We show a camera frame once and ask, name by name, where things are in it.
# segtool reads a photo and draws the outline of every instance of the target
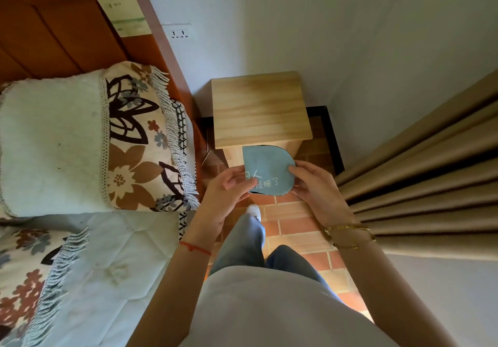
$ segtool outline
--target wooden tabletop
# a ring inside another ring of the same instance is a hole
[[[296,71],[211,81],[216,149],[313,138]]]

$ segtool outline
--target leg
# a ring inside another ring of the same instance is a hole
[[[223,242],[210,275],[230,266],[264,267],[265,259],[261,247],[265,243],[265,228],[258,219],[243,214]]]
[[[278,246],[267,258],[265,263],[266,268],[271,268],[279,271],[287,271],[293,274],[305,276],[307,278],[318,281],[325,286],[334,296],[335,293],[330,289],[323,277],[313,268],[309,262],[301,255],[291,249],[289,246]]]

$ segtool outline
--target wall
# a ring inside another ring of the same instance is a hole
[[[173,51],[204,116],[209,80],[298,70],[350,167],[498,67],[498,0],[151,0],[191,23]]]
[[[498,262],[389,258],[459,347],[498,345]]]

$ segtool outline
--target shoe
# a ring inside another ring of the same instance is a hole
[[[261,211],[259,210],[259,207],[256,204],[249,205],[246,209],[246,213],[256,217],[258,222],[261,222]]]

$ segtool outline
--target person's left hand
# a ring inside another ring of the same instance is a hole
[[[211,249],[221,233],[225,217],[237,202],[249,196],[248,191],[257,184],[256,178],[246,180],[244,166],[223,171],[209,183],[202,204],[182,240]]]

